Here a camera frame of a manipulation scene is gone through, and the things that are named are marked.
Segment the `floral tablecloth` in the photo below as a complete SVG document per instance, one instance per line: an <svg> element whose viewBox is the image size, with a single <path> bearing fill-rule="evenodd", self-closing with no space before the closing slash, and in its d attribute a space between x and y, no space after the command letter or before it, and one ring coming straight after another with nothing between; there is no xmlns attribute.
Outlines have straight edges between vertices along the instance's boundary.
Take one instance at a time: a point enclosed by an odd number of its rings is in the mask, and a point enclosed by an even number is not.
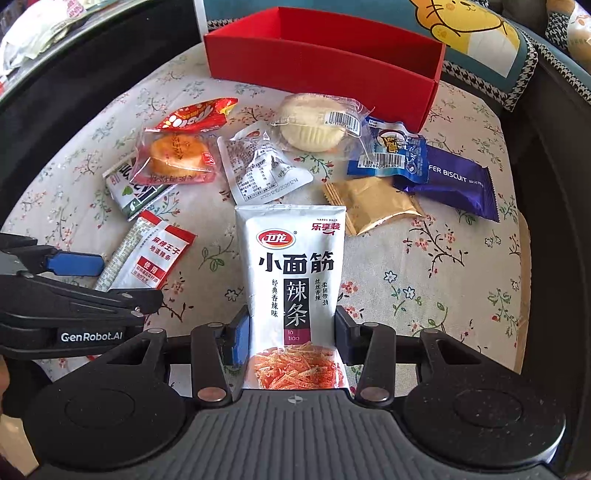
<svg viewBox="0 0 591 480"><path fill-rule="evenodd" d="M108 259L130 224L105 190L101 174L134 149L143 122L167 111L223 96L236 96L233 118L220 131L230 136L258 119L269 119L286 94L210 77L202 45L172 59L111 102L47 164L14 207L3 231ZM491 170L500 223L427 199L424 220L404 219L346 238L340 304L358 322L386 323L402 335L444 330L513 368L521 301L518 212L498 118L485 103L441 82L421 132L429 144L471 158ZM320 203L322 182L345 177L346 164L302 154L295 158L315 181L282 199ZM246 303L234 202L220 173L207 185L181 186L151 210L197 235L164 287L164 304L148 327L168 335L195 325L227 322ZM93 278L65 278L92 286ZM56 379L87 358L43 361ZM187 367L172 375L175 388L190 392ZM348 374L355 385L360 368ZM398 369L397 391L416 383L414 369Z"/></svg>

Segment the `metal rivet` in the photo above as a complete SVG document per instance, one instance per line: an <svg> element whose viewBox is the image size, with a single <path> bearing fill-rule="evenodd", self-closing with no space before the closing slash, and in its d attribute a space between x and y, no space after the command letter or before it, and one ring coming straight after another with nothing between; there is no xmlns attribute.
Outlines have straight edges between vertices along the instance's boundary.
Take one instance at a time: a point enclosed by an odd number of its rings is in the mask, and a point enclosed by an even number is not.
<svg viewBox="0 0 591 480"><path fill-rule="evenodd" d="M197 396L203 401L216 402L226 398L226 391L219 387L205 387L197 392Z"/></svg>
<svg viewBox="0 0 591 480"><path fill-rule="evenodd" d="M390 393L387 390L379 387L365 387L360 395L364 400L372 402L385 401L390 397Z"/></svg>

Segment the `food package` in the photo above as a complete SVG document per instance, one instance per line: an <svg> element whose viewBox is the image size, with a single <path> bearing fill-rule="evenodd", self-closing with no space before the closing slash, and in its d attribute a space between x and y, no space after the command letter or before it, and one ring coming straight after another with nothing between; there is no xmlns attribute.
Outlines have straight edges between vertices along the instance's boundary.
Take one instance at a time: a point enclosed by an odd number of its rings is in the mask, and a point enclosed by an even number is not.
<svg viewBox="0 0 591 480"><path fill-rule="evenodd" d="M95 290L162 288L195 235L144 210L96 281Z"/></svg>
<svg viewBox="0 0 591 480"><path fill-rule="evenodd" d="M371 152L365 117L369 111L351 98L297 93L281 102L271 121L271 139L283 150L334 153L358 160Z"/></svg>
<svg viewBox="0 0 591 480"><path fill-rule="evenodd" d="M213 181L215 144L203 133L224 126L237 102L218 98L196 103L176 110L155 127L142 129L132 181L140 185Z"/></svg>
<svg viewBox="0 0 591 480"><path fill-rule="evenodd" d="M368 118L371 156L349 160L347 175L391 177L403 175L413 183L426 183L429 174L427 141L412 134L402 122Z"/></svg>
<svg viewBox="0 0 591 480"><path fill-rule="evenodd" d="M245 388L347 387L334 323L345 208L239 206L236 227L251 314Z"/></svg>
<svg viewBox="0 0 591 480"><path fill-rule="evenodd" d="M396 176L394 186L450 207L499 221L495 187L488 167L440 148L427 146L429 181L415 184Z"/></svg>
<svg viewBox="0 0 591 480"><path fill-rule="evenodd" d="M132 155L124 157L103 173L111 198L119 205L128 221L136 218L142 210L176 187L176 185L138 185L130 182L129 175L133 169L133 160Z"/></svg>
<svg viewBox="0 0 591 480"><path fill-rule="evenodd" d="M384 222L424 216L417 201L390 185L389 179L365 177L323 185L331 205L347 207L349 235L361 235Z"/></svg>
<svg viewBox="0 0 591 480"><path fill-rule="evenodd" d="M269 126L259 120L230 140L217 139L236 205L263 205L314 179L308 169L288 162L271 142L268 130Z"/></svg>

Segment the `brand logo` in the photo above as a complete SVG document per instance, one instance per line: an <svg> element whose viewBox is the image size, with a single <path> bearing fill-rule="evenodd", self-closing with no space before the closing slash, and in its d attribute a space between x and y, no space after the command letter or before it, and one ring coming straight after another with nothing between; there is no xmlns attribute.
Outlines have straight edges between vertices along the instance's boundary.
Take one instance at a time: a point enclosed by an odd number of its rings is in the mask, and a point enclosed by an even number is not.
<svg viewBox="0 0 591 480"><path fill-rule="evenodd" d="M264 230L256 236L258 242L265 248L287 248L292 246L296 238L285 230Z"/></svg>
<svg viewBox="0 0 591 480"><path fill-rule="evenodd" d="M123 332L107 333L69 333L63 332L60 336L62 342L104 342L106 340L121 340Z"/></svg>

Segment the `plastic bag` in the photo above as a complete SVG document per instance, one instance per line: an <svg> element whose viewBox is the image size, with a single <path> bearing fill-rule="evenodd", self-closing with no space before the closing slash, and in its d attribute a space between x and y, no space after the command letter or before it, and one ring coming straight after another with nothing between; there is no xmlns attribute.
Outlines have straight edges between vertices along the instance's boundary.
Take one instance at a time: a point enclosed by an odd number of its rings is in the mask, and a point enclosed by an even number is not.
<svg viewBox="0 0 591 480"><path fill-rule="evenodd" d="M144 128L136 143L131 172L140 185L208 183L216 176L215 145L200 135L227 122L236 98L218 98L182 107L155 127Z"/></svg>
<svg viewBox="0 0 591 480"><path fill-rule="evenodd" d="M310 183L307 168L290 165L262 120L230 140L217 139L222 164L236 205L263 205Z"/></svg>
<svg viewBox="0 0 591 480"><path fill-rule="evenodd" d="M317 93L284 98L271 121L271 139L283 150L334 153L357 160L371 152L365 121L369 111L357 100Z"/></svg>

